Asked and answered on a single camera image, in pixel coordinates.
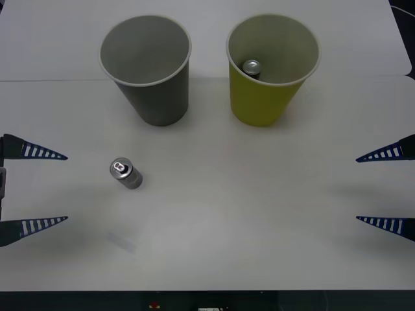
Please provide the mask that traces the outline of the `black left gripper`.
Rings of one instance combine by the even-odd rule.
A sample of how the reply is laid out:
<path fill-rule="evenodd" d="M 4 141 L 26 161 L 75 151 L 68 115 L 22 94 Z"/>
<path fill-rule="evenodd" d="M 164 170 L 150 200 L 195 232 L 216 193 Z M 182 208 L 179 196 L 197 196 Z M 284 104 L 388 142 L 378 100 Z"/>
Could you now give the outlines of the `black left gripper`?
<path fill-rule="evenodd" d="M 5 159 L 54 159 L 67 160 L 68 157 L 44 146 L 28 142 L 11 134 L 0 138 L 0 167 Z M 1 247 L 5 247 L 22 238 L 44 231 L 67 220 L 67 216 L 55 218 L 37 218 L 9 220 L 1 222 Z"/>

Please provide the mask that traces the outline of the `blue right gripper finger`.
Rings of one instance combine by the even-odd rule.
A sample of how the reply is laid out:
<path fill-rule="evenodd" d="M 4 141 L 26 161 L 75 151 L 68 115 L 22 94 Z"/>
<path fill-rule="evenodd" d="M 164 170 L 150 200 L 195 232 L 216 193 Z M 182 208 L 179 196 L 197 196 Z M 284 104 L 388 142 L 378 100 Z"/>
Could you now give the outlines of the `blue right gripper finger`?
<path fill-rule="evenodd" d="M 356 216 L 356 219 L 383 231 L 393 233 L 414 241 L 414 218 L 383 218 L 373 216 Z"/>
<path fill-rule="evenodd" d="M 398 142 L 381 147 L 356 159 L 358 163 L 375 161 L 413 161 L 414 137 L 412 134 Z"/>

